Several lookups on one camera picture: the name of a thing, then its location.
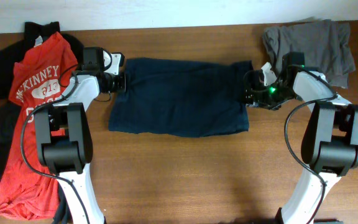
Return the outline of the navy blue shorts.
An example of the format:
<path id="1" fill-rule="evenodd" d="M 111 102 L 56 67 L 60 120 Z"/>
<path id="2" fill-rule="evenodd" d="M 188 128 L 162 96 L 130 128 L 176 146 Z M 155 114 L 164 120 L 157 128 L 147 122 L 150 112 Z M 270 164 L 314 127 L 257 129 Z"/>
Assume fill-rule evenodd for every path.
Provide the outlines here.
<path id="1" fill-rule="evenodd" d="M 249 129 L 243 76 L 250 60 L 231 65 L 154 58 L 126 62 L 108 129 L 201 138 Z"/>

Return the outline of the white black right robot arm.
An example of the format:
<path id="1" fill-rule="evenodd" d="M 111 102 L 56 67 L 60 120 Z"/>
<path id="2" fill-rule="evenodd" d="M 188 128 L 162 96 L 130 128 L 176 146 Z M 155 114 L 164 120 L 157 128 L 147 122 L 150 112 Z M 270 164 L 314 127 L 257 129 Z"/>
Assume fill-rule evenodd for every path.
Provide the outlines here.
<path id="1" fill-rule="evenodd" d="M 321 69 L 307 66 L 301 52 L 285 54 L 278 75 L 265 64 L 260 70 L 246 72 L 243 82 L 244 103 L 249 107 L 275 111 L 292 99 L 301 101 L 288 114 L 283 130 L 291 156 L 302 167 L 301 177 L 275 217 L 260 222 L 316 223 L 315 216 L 329 191 L 358 167 L 358 105 L 343 98 Z M 288 127 L 291 117 L 303 107 L 310 109 L 311 116 L 297 156 Z"/>

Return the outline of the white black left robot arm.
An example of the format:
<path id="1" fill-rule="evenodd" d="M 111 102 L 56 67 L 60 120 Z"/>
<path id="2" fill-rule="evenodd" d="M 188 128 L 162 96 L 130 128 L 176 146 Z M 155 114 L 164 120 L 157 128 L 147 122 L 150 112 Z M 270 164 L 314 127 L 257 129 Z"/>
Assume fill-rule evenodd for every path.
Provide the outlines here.
<path id="1" fill-rule="evenodd" d="M 93 142 L 86 110 L 101 93 L 126 89 L 124 74 L 74 72 L 62 96 L 34 113 L 38 160 L 57 179 L 74 223 L 105 223 L 90 176 Z"/>

